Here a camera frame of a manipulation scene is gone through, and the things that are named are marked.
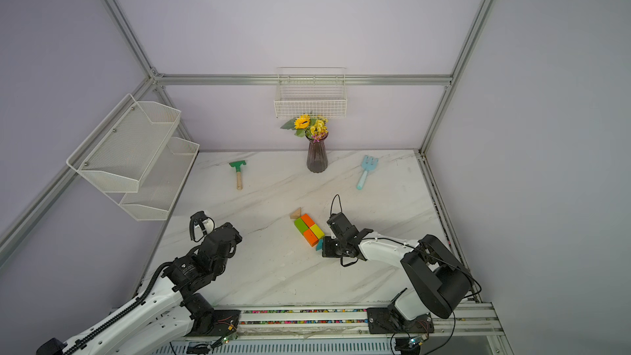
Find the wire basket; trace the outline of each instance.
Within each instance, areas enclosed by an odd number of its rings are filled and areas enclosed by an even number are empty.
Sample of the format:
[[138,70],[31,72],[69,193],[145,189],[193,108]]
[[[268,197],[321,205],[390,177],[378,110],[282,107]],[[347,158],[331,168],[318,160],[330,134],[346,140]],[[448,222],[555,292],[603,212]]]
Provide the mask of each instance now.
[[165,221],[193,165],[199,144],[171,137],[137,193],[126,193],[119,205],[137,221]]
[[136,101],[131,95],[125,100],[129,107],[90,154],[72,163],[75,151],[66,161],[103,193],[138,192],[180,123],[175,108]]
[[280,75],[278,78],[274,100],[277,118],[291,119],[303,114],[344,118],[346,103],[344,76]]

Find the sunflower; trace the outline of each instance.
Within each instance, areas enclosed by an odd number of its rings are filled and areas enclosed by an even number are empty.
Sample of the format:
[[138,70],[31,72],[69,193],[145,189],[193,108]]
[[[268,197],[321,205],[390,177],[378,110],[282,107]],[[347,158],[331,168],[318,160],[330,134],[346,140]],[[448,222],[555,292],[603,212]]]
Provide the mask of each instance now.
[[294,122],[294,127],[296,129],[306,129],[309,126],[309,123],[311,123],[311,118],[309,117],[309,115],[301,115],[299,118],[296,119],[296,122]]

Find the orange block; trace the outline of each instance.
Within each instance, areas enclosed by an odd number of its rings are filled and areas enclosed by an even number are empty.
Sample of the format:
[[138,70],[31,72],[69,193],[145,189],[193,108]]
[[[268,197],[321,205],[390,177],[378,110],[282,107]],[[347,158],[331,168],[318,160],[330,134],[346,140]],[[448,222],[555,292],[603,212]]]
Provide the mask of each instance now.
[[307,227],[312,227],[313,225],[315,225],[315,224],[316,224],[316,223],[314,222],[314,220],[313,220],[313,219],[311,219],[311,217],[310,217],[310,216],[308,216],[308,215],[306,215],[306,214],[305,214],[305,215],[303,215],[303,216],[302,216],[302,217],[300,217],[300,218],[302,218],[302,220],[305,222],[305,224],[307,224]]
[[307,229],[303,234],[302,234],[305,239],[307,239],[307,242],[313,247],[314,245],[317,244],[318,241],[320,241],[317,236],[311,232],[311,229]]

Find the dark vase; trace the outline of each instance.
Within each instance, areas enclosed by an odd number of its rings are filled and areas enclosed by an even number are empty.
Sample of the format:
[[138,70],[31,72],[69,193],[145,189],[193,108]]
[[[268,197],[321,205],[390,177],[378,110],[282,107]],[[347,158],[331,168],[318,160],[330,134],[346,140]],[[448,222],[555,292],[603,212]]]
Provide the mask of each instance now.
[[307,152],[307,169],[314,173],[321,173],[329,165],[329,160],[326,157],[326,149],[324,148],[324,138],[320,141],[309,139],[309,152]]

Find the mounting plate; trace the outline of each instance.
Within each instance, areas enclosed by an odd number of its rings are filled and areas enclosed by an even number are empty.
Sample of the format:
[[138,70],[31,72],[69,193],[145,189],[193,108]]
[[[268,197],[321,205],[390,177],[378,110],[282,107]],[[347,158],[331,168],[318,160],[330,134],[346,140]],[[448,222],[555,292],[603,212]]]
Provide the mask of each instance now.
[[[368,331],[370,334],[403,333],[401,329],[394,326],[390,319],[390,311],[386,307],[368,308]],[[407,333],[433,333],[433,323],[429,314],[419,315],[414,321],[407,321],[404,324],[404,331]]]

